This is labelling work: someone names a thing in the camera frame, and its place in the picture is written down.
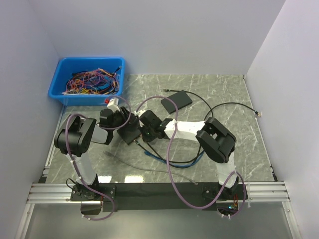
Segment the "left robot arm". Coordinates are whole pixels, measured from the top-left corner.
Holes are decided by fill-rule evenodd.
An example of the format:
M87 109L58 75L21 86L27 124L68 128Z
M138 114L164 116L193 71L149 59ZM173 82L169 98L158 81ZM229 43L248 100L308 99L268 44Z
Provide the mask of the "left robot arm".
M92 168L87 151L91 142L108 145L114 137L114 130L120 129L130 121L132 113L125 107L100 112L100 121L79 113L67 117L54 138L54 146L68 158L77 176L73 191L88 200L99 196L98 176Z

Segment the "black network switch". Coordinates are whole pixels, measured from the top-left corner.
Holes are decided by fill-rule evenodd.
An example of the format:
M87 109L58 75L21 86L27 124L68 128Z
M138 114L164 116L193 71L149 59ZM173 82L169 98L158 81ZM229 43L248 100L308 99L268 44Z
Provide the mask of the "black network switch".
M127 145L130 145L141 134L139 117L131 116L129 122L118 129L117 133Z
M192 104L192 99L184 90L177 91L173 95L168 96L168 99L172 100L176 104L178 110ZM169 114L176 112L175 106L171 101L162 99L161 104Z

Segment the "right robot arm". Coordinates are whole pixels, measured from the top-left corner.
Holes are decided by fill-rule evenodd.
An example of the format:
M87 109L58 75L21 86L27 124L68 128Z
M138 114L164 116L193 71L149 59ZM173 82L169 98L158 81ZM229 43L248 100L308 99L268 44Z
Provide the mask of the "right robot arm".
M219 193L225 199L237 192L238 179L235 171L234 150L236 137L216 118L189 122L175 119L161 120L153 111L139 112L140 131L144 142L154 139L185 139L198 142L206 155L216 163Z

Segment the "black cable gold plug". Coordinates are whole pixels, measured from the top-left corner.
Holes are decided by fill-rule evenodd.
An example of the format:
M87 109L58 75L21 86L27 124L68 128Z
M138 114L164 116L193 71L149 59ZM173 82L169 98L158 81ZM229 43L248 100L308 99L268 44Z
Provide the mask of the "black cable gold plug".
M149 157L152 157L153 159L155 160L158 160L164 164L166 164L166 160L163 159L162 157L160 157L160 155L154 150L153 147L151 147L149 144L149 148L155 153L151 153L149 152L147 149L145 149L140 143L137 142L137 145L144 151L144 154L149 156ZM194 166L196 163L199 162L199 160L203 157L204 155L204 151L200 151L201 150L201 147L199 147L198 149L198 152L197 152L197 155L189 160L189 161L169 161L169 165L171 167L174 167L174 168L177 168L177 169L186 169L186 168L190 168L192 166Z

